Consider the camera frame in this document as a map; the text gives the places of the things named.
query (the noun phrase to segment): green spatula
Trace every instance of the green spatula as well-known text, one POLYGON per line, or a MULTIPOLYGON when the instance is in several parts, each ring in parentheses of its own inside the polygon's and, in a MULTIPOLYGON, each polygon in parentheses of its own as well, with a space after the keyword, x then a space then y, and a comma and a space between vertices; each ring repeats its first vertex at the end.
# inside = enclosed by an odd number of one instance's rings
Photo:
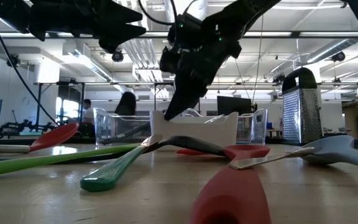
POLYGON ((80 181, 81 188, 89 192, 113 189, 128 167, 144 152, 158 148, 161 140, 162 135, 154 134, 131 152, 83 176, 80 181))
POLYGON ((63 154, 63 155, 56 155, 56 156, 40 156, 40 157, 33 157, 33 158, 22 158, 22 159, 0 161, 0 174, 6 174, 9 172, 28 169, 31 167, 49 165, 56 162, 68 161, 71 159, 79 159, 88 156, 98 156, 103 154, 130 151, 136 148, 137 146, 139 146, 139 144, 128 144, 124 146, 115 146, 106 149, 76 152, 72 154, 63 154))

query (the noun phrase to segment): clear plastic container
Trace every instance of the clear plastic container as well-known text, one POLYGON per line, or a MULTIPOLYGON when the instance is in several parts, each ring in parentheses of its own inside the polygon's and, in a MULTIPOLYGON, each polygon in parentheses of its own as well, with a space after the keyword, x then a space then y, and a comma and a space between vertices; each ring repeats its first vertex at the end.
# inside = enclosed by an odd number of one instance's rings
POLYGON ((242 114, 237 124, 238 144, 265 144, 267 109, 259 109, 253 114, 242 114))
MULTIPOLYGON (((195 110, 186 110, 184 116, 202 116, 194 113, 195 110)), ((122 133, 133 130, 150 122, 150 116, 119 116, 109 114, 101 108, 94 108, 94 123, 96 145, 100 142, 122 133)), ((238 144, 265 144, 267 124, 267 109, 259 109, 254 114, 243 114, 239 116, 237 125, 238 144)), ((151 135, 150 128, 123 139, 123 142, 142 142, 151 135)))
MULTIPOLYGON (((133 130, 140 126, 150 123, 150 116, 119 116, 117 114, 109 114, 101 108, 94 108, 94 129, 96 145, 100 146, 100 142, 122 133, 133 130)), ((135 133, 123 142, 142 142, 151 135, 150 128, 135 133)))

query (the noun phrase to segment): table surface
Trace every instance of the table surface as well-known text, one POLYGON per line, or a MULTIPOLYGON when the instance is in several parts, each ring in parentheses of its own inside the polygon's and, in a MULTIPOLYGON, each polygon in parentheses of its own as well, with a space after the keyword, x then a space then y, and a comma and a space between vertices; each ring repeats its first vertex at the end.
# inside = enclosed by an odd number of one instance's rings
MULTIPOLYGON (((270 154, 295 148, 270 147, 270 154)), ((90 149, 94 146, 71 145, 42 153, 90 149)), ((178 155, 165 148, 140 156, 114 190, 81 190, 79 179, 103 163, 43 166, 0 175, 0 223, 186 224, 198 193, 228 159, 178 155)), ((256 170, 273 224, 358 224, 358 167, 314 167, 293 158, 256 170)))

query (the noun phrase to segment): robotic arm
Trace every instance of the robotic arm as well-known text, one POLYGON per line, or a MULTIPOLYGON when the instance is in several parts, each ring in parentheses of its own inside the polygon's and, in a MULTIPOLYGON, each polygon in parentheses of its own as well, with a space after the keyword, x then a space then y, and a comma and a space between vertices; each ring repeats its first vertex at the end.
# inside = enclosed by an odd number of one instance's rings
MULTIPOLYGON (((358 19, 358 0, 348 3, 358 19)), ((279 0, 236 0, 204 21, 186 13, 179 15, 168 33, 172 46, 163 50, 160 69, 176 74, 176 92, 165 113, 169 120, 187 108, 193 108, 205 96, 222 63, 238 58, 238 40, 255 21, 279 0)))
POLYGON ((67 32, 99 39, 99 45, 112 54, 118 45, 146 32, 127 23, 142 20, 142 14, 112 0, 0 0, 0 18, 22 34, 31 33, 41 41, 46 33, 67 32))

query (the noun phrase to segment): person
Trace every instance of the person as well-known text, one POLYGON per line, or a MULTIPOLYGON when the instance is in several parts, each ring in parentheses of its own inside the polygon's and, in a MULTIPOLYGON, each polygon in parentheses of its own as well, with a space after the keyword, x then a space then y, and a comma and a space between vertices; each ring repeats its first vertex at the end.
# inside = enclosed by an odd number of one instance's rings
POLYGON ((125 92, 121 96, 114 113, 119 116, 134 116, 136 112, 136 96, 131 92, 125 92))
MULTIPOLYGON (((115 114, 119 116, 134 116, 136 112, 136 96, 131 92, 125 92, 121 96, 121 100, 119 101, 115 114)), ((133 118, 117 118, 116 119, 116 131, 118 134, 124 133, 133 129, 134 122, 129 121, 133 118)))
POLYGON ((89 99, 84 100, 84 109, 85 109, 85 113, 84 113, 83 122, 88 124, 94 124, 93 108, 92 108, 91 100, 89 99))

